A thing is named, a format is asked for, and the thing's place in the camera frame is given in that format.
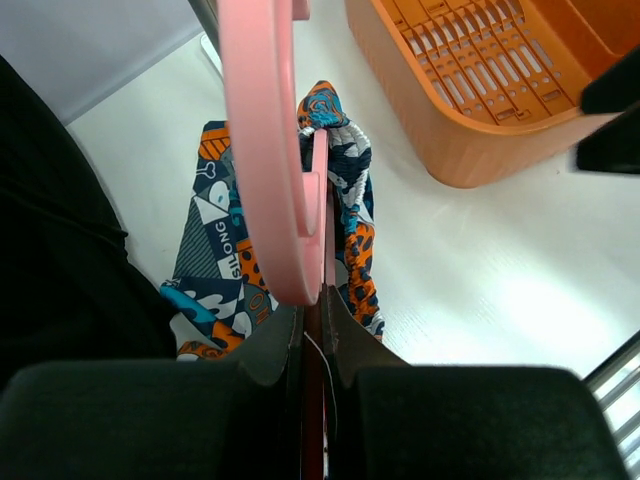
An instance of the pink hanger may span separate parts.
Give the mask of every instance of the pink hanger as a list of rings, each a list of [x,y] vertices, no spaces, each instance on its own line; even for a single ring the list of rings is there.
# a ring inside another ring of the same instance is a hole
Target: pink hanger
[[[267,287],[288,305],[316,303],[324,280],[327,132],[302,172],[292,20],[308,0],[219,0],[233,157],[251,243]]]

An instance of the white floor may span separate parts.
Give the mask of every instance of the white floor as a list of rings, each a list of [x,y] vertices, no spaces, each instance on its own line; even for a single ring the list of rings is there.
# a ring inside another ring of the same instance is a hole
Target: white floor
[[[295,32],[298,97],[330,80],[373,142],[373,273],[389,348],[412,363],[582,376],[640,328],[640,179],[574,173],[566,154],[476,190],[440,185],[355,45],[343,2],[314,2]],[[195,38],[69,127],[156,284],[173,271],[202,126],[224,118]]]

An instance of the printed cloth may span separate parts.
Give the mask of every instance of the printed cloth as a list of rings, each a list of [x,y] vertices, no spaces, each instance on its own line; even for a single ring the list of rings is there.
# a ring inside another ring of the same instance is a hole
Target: printed cloth
[[[336,229],[336,260],[347,271],[347,283],[339,289],[353,317],[382,339],[384,321],[370,275],[375,234],[371,143],[344,114],[328,82],[318,82],[300,103],[298,122],[301,161],[307,171],[314,132],[328,131],[328,178],[339,199],[341,225]],[[247,233],[225,122],[204,127],[173,279],[160,293],[207,339],[186,342],[178,349],[179,355],[199,358],[231,352],[278,307]]]

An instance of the white wall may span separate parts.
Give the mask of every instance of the white wall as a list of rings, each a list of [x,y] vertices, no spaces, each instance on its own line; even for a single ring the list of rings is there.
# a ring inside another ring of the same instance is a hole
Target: white wall
[[[0,0],[0,54],[64,123],[199,30],[187,0]]]

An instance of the orange laundry basket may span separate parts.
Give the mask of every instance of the orange laundry basket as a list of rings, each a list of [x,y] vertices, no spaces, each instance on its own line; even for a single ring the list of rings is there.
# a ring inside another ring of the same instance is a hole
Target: orange laundry basket
[[[580,93],[640,43],[638,0],[345,2],[427,170],[462,188],[518,172],[606,122],[580,113]]]

